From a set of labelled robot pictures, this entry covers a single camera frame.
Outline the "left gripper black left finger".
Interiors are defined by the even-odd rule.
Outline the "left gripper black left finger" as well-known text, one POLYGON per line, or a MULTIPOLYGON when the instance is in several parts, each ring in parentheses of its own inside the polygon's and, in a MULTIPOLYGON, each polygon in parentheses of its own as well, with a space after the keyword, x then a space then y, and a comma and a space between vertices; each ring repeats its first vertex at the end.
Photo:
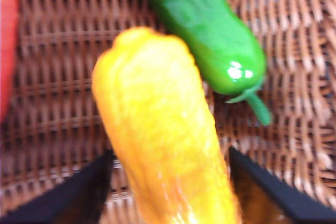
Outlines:
POLYGON ((112 167, 113 153, 107 151, 54 189, 9 212, 1 223, 98 223, 112 167))

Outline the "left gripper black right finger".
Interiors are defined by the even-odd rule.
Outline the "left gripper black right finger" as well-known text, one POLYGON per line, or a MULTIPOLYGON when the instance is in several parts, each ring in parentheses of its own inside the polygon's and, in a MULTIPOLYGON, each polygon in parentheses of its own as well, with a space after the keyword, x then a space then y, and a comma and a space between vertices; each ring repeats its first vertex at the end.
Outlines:
POLYGON ((233 147, 229 162, 243 223, 335 223, 335 210, 290 187, 233 147))

